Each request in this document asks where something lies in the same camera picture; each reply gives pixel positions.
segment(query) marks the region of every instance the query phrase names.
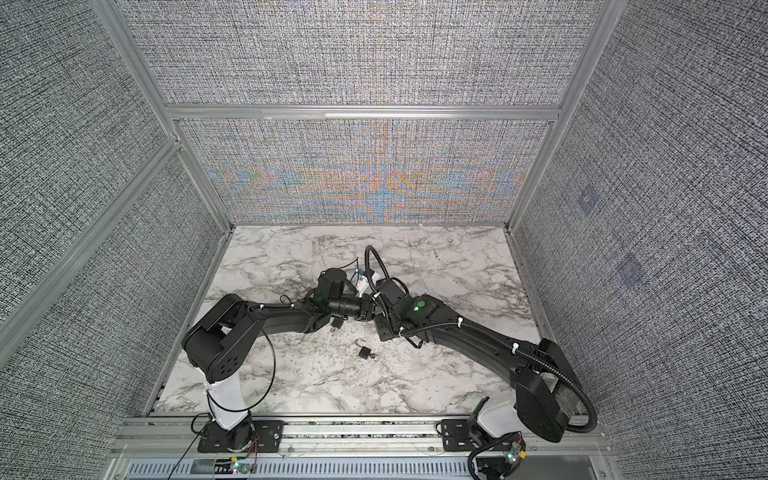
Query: vented metal panel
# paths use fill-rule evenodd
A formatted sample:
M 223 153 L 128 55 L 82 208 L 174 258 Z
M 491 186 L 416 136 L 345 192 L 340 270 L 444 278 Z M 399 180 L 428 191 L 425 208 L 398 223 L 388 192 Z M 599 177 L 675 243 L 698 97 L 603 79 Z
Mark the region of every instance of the vented metal panel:
M 126 478 L 167 478 L 178 458 L 136 458 Z M 180 478 L 211 477 L 214 459 L 183 460 L 174 471 Z M 254 478 L 469 478 L 463 456 L 442 458 L 276 458 L 261 457 Z
M 118 0 L 174 103 L 560 104 L 601 7 Z
M 98 476 L 123 419 L 144 407 L 219 239 L 171 158 L 0 370 L 1 477 Z
M 165 135 L 86 0 L 0 18 L 2 323 Z
M 766 38 L 630 1 L 516 233 L 627 478 L 768 478 Z
M 235 223 L 502 222 L 543 121 L 184 120 Z

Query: wall seam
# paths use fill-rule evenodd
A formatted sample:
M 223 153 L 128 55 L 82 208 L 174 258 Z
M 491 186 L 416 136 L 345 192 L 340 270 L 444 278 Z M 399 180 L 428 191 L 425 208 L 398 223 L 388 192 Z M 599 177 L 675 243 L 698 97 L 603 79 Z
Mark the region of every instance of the wall seam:
M 208 208 L 210 215 L 222 232 L 230 231 L 232 220 L 227 209 L 216 192 L 214 184 L 205 173 L 205 169 L 197 155 L 184 153 L 194 152 L 194 150 L 187 142 L 178 125 L 165 113 L 165 96 L 157 85 L 152 70 L 144 60 L 144 56 L 139 51 L 131 30 L 125 23 L 117 4 L 114 0 L 91 0 L 91 6 L 101 19 L 102 26 L 109 34 L 114 46 L 120 52 L 120 56 L 134 76 L 136 83 L 144 94 L 145 100 L 150 105 L 166 135 L 181 142 L 182 152 L 180 158 L 182 164 L 192 184 Z
M 507 221 L 509 230 L 516 230 L 525 214 L 525 210 L 531 203 L 531 199 L 538 187 L 539 182 L 547 170 L 547 166 L 558 148 L 560 140 L 563 138 L 568 123 L 578 106 L 584 89 L 587 87 L 598 60 L 603 54 L 605 45 L 613 33 L 614 27 L 618 22 L 621 12 L 624 10 L 628 0 L 606 0 L 600 11 L 598 19 L 594 23 L 592 32 L 589 35 L 587 43 L 584 45 L 581 57 L 579 58 L 571 81 L 568 83 L 563 102 L 561 105 L 562 113 L 551 126 L 544 137 L 541 150 L 538 156 L 528 170 L 528 174 L 523 180 L 515 203 L 512 206 L 511 213 Z
M 11 312 L 11 315 L 0 324 L 0 337 L 3 338 L 0 344 L 0 368 L 11 358 L 69 283 L 80 273 L 83 266 L 96 253 L 102 242 L 178 148 L 178 142 L 167 139 L 67 249 L 46 276 Z

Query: marble tabletop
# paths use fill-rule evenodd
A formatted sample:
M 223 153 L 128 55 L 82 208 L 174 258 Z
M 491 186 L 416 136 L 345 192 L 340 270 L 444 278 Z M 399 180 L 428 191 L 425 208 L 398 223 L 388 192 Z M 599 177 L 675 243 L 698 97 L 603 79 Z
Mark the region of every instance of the marble tabletop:
M 436 296 L 505 335 L 539 341 L 500 227 L 238 227 L 197 317 L 226 293 L 265 303 L 279 302 L 282 294 L 300 298 L 324 269 L 356 257 L 362 267 L 368 244 L 412 293 Z M 354 267 L 347 271 L 352 276 Z M 447 347 L 426 343 L 414 349 L 404 339 L 382 343 L 373 323 L 350 320 L 335 333 L 326 326 L 270 338 L 275 382 L 254 412 L 461 413 L 484 396 L 511 391 L 484 366 Z M 378 361 L 359 358 L 356 339 Z M 269 385 L 272 361 L 260 337 L 240 367 L 247 403 Z M 206 409 L 202 375 L 182 351 L 155 410 Z

